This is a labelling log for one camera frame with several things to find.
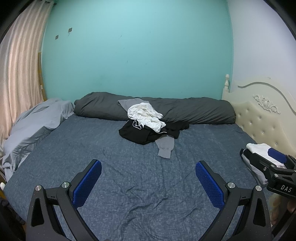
wall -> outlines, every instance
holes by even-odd
[[[296,41],[286,24],[263,0],[227,2],[234,45],[232,80],[269,77],[296,100]]]
[[[231,69],[225,0],[60,0],[44,35],[49,98],[107,91],[220,99]]]

silver bolt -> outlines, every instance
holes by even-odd
[[[36,191],[40,191],[41,188],[42,188],[42,186],[41,186],[41,185],[38,185],[38,186],[35,187],[35,190],[36,190]]]
[[[62,188],[67,188],[67,187],[69,187],[69,183],[68,182],[62,183]]]
[[[256,186],[255,188],[256,188],[257,191],[261,191],[262,190],[262,187],[260,187],[260,186]]]
[[[229,188],[235,188],[235,184],[234,183],[228,183],[227,184]]]

beige curtain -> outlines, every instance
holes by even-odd
[[[53,1],[32,2],[0,44],[0,160],[3,142],[18,115],[43,101],[37,62],[52,6]]]

cream headboard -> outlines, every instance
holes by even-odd
[[[236,124],[258,144],[296,157],[296,102],[291,94],[271,79],[232,82],[229,75],[222,99],[231,103]]]

das logo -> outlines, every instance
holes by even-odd
[[[286,191],[286,192],[291,192],[292,188],[289,188],[288,186],[283,185],[281,187],[281,190]]]

